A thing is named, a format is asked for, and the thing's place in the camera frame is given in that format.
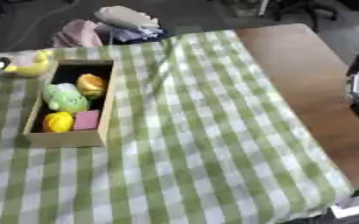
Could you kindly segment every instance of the green plush toy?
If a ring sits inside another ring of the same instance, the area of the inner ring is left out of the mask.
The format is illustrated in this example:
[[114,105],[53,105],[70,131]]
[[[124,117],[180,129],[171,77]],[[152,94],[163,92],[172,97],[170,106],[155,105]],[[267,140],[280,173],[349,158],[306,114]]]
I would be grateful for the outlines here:
[[45,85],[43,99],[49,109],[71,114],[87,111],[89,108],[88,100],[70,83]]

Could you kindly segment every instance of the wooden table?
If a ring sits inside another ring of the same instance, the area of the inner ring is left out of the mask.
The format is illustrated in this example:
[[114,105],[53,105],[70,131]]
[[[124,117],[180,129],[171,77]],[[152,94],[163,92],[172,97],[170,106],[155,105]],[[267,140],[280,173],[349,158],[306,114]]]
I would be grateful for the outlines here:
[[237,34],[300,120],[359,189],[359,118],[344,98],[347,66],[303,24],[238,30]]

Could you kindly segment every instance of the cardboard box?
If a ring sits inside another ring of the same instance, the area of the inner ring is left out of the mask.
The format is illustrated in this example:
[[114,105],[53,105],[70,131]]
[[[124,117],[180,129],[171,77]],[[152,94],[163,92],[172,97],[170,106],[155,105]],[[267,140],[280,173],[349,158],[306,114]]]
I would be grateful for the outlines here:
[[64,82],[75,84],[81,74],[94,74],[109,83],[105,97],[94,101],[91,105],[91,109],[99,109],[101,112],[98,128],[64,133],[42,132],[42,122],[45,115],[55,111],[51,111],[47,107],[42,99],[41,90],[23,132],[24,136],[32,143],[32,146],[52,148],[103,146],[106,144],[115,87],[113,60],[61,60],[54,65],[53,71],[48,74],[45,84]]

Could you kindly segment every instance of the pink sponge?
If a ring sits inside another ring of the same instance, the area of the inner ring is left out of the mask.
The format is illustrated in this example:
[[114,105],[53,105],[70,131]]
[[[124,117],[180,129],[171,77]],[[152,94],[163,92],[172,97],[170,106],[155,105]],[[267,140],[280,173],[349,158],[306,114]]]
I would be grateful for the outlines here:
[[98,128],[99,110],[79,112],[74,119],[74,130],[94,130]]

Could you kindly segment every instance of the folded clothing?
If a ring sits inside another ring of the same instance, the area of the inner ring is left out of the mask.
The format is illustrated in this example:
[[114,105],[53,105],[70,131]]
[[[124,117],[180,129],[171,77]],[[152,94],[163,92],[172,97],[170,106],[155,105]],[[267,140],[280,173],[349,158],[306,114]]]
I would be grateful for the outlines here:
[[93,47],[102,42],[95,33],[96,23],[76,19],[53,36],[53,47]]
[[110,41],[105,41],[104,39],[113,39],[115,41],[127,43],[134,40],[151,40],[165,36],[165,31],[160,28],[144,28],[139,31],[131,31],[103,23],[98,23],[95,32],[98,33],[102,42],[108,42],[108,44],[110,44]]
[[145,28],[159,28],[158,20],[145,13],[138,12],[123,6],[102,7],[95,13],[103,23],[114,25],[133,31]]

